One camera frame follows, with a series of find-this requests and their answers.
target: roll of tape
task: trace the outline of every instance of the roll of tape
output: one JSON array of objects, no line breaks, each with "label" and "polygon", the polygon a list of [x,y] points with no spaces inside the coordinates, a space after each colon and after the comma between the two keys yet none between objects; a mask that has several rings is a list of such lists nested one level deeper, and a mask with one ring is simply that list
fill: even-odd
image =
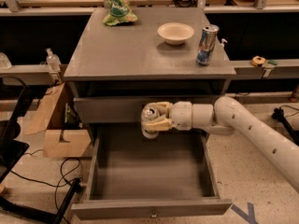
[{"label": "roll of tape", "polygon": [[261,56],[255,56],[251,60],[251,64],[254,66],[262,66],[265,63],[265,58]]}]

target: white robotic arm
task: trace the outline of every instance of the white robotic arm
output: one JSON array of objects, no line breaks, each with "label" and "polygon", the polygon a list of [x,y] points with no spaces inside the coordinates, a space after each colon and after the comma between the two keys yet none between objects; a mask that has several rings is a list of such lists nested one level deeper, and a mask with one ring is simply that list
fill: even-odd
[{"label": "white robotic arm", "polygon": [[190,102],[147,104],[141,114],[142,133],[155,138],[159,131],[202,129],[207,133],[230,135],[240,131],[283,174],[299,192],[299,147],[255,118],[242,104],[221,97],[213,105]]}]

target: cardboard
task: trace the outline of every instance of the cardboard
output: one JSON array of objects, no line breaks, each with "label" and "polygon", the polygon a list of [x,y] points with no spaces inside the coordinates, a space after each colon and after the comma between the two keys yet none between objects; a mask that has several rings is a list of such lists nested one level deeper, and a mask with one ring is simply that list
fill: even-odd
[{"label": "cardboard", "polygon": [[25,134],[45,132],[44,157],[91,157],[93,146],[87,130],[64,130],[65,104],[73,96],[65,83],[47,90]]}]

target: green bag of chips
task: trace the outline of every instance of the green bag of chips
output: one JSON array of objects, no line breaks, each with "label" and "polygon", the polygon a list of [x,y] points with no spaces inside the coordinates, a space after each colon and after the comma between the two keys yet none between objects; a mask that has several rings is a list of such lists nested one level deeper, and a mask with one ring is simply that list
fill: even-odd
[{"label": "green bag of chips", "polygon": [[123,22],[137,21],[137,16],[132,12],[127,0],[108,0],[109,14],[103,20],[103,24],[114,26]]}]

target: plastic bottle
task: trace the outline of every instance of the plastic bottle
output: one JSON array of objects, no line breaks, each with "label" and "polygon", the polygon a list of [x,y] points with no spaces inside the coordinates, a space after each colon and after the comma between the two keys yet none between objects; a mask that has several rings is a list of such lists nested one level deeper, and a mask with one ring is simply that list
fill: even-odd
[{"label": "plastic bottle", "polygon": [[46,49],[48,53],[47,64],[49,65],[50,71],[60,71],[60,59],[59,57],[52,52],[51,49]]},{"label": "plastic bottle", "polygon": [[5,53],[0,52],[0,69],[9,69],[11,68],[11,62]]}]

